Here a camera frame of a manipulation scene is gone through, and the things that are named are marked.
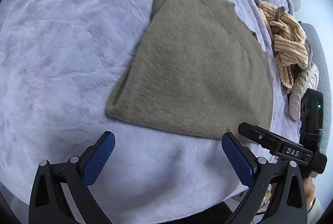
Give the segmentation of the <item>person's right hand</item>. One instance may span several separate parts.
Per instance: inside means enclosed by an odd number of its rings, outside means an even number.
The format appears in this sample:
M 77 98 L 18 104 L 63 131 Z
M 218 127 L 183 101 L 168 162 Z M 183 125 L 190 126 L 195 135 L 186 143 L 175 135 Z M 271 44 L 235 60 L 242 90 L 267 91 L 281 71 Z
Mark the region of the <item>person's right hand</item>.
M 314 203 L 315 185 L 311 177 L 303 180 L 303 187 L 305 191 L 305 200 L 307 205 L 307 211 L 310 211 Z

